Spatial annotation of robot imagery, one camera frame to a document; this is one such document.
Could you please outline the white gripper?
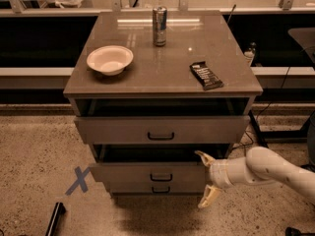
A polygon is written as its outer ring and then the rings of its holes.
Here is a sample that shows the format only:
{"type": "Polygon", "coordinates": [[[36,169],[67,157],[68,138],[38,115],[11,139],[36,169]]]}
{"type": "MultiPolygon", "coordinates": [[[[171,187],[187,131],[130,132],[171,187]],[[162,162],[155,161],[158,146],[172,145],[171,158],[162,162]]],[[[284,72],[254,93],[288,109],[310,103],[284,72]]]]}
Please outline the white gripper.
{"type": "Polygon", "coordinates": [[[206,167],[210,167],[210,180],[215,185],[205,186],[203,197],[198,203],[198,208],[205,208],[215,201],[220,195],[221,189],[230,188],[235,184],[235,181],[232,178],[234,165],[231,159],[215,160],[212,156],[200,150],[196,150],[195,153],[201,157],[201,160],[206,167]]]}

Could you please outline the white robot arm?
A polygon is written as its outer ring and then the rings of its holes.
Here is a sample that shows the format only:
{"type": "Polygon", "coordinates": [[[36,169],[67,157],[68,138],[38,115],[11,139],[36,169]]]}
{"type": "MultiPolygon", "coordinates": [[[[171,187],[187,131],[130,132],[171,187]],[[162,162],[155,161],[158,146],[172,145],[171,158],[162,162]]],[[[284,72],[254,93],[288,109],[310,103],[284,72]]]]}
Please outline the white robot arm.
{"type": "Polygon", "coordinates": [[[243,157],[214,159],[196,150],[206,167],[206,185],[198,208],[210,206],[222,190],[244,184],[280,182],[315,203],[315,173],[298,167],[266,147],[252,147],[243,157]]]}

